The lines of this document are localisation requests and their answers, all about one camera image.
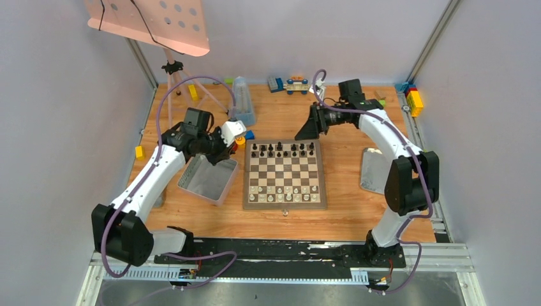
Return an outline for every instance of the clear plastic container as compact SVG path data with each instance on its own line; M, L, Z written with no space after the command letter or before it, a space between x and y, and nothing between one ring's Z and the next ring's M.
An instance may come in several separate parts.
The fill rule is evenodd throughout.
M233 82L233 93L237 102L234 111L235 118L242 121L245 126L254 125L256 123L256 117L250 96L250 89L243 77L239 76Z

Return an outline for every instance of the yellow lego brick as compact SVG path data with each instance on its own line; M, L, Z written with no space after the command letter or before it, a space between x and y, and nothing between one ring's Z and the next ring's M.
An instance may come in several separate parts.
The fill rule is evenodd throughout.
M137 158L140 161L145 160L145 150L140 145L135 147L135 158Z
M419 95L419 91L410 91L410 93L406 97L406 100L411 108L411 116L419 116L423 109L423 104L421 101L421 96Z
M199 96L197 96L197 91L195 90L195 85L188 85L189 94L191 96L191 99L193 101L199 100Z

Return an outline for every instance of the yellow block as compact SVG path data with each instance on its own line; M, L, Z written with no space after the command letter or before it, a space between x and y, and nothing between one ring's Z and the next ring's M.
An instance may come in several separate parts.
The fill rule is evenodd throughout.
M195 85L188 85L189 94L191 96L191 99L193 101L199 100L199 96L197 96L197 91L195 90Z
M244 136L236 138L235 142L237 143L239 149L244 149L246 146L246 138Z
M145 160L145 150L143 150L142 146L135 147L135 158L137 158L140 161Z
M419 91L410 91L410 93L406 97L406 100L411 108L411 116L419 116L423 109L423 104L421 101L421 96L419 95Z

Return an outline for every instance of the pink music stand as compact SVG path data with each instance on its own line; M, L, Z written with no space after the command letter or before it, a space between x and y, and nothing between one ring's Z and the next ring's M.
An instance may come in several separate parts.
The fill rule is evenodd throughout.
M202 56L209 52L201 0L134 0L134 2L137 7L131 0L85 0L90 14L88 25L101 31L164 47L170 64L174 63L171 50L193 56ZM175 83L182 80L178 72L173 74L173 80ZM168 74L168 88L171 86L170 83ZM194 83L227 111L199 81L195 80ZM187 104L191 106L186 88L181 86L180 91ZM171 99L168 100L168 104L171 127Z

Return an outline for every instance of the floor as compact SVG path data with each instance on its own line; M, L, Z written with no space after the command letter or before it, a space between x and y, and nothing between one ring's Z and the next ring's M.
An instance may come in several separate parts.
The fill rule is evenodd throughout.
M228 91L221 85L207 85L208 90L220 101L229 101ZM393 123L406 134L399 102L393 87L364 87L367 98L374 98L374 91L386 98L386 111ZM142 138L147 160L135 161L130 181L146 164L156 146L156 111L158 103L167 91L166 85L158 89L156 99ZM251 85L251 97L257 114L257 124L252 129L257 139L293 138L308 118L313 95L296 92L271 94L266 85ZM327 87L327 97L339 96L337 86ZM216 124L226 120L226 114L210 99L205 99L201 109L211 111ZM175 96L174 122L184 118L186 102ZM160 114L160 126L166 130L166 105ZM375 147L374 143L351 124L332 126L328 135L320 138L322 144L325 183L327 186L327 210L291 210L287 217L281 211L254 211L242 209L244 151L232 156L240 164L240 172L222 207L183 193L177 182L180 171L167 187L165 204L154 208L146 222L150 230L166 226L179 226L199 237L230 238L279 238L319 240L365 240L366 233L374 228L385 210L385 199L380 194L359 187L359 170L362 149ZM435 242L430 221L416 220L406 230L405 240Z

